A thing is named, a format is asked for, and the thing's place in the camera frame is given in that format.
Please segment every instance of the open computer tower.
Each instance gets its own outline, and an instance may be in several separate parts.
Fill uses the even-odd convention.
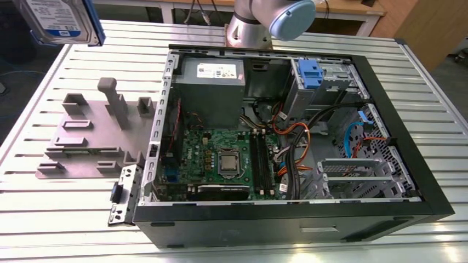
[[[109,226],[157,247],[373,240],[452,207],[365,57],[172,45]]]

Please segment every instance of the cpu socket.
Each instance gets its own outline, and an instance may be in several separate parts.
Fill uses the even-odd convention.
[[[240,174],[240,158],[237,149],[223,149],[217,152],[217,174],[233,179]]]

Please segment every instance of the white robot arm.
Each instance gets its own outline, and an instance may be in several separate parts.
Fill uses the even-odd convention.
[[[311,0],[236,0],[227,39],[240,48],[268,48],[271,36],[289,41],[309,28],[315,19]]]

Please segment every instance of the wooden cabinet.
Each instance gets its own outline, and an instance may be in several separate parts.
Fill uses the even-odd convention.
[[[431,71],[468,34],[467,0],[379,0],[387,15],[372,37],[401,38]]]

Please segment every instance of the slotted aluminum table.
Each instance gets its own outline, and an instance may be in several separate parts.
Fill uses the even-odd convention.
[[[0,259],[139,263],[467,260],[467,122],[407,46],[381,38],[305,34],[296,41],[275,41],[273,45],[275,49],[368,57],[452,202],[453,216],[369,243],[268,247],[160,250],[136,227],[108,228],[115,179],[35,177],[61,120],[65,94],[83,93],[88,100],[104,100],[96,89],[97,80],[115,77],[127,101],[136,101],[140,96],[157,100],[168,44],[224,45],[224,28],[120,21],[103,21],[103,26],[108,37],[104,47],[64,46],[0,148]]]

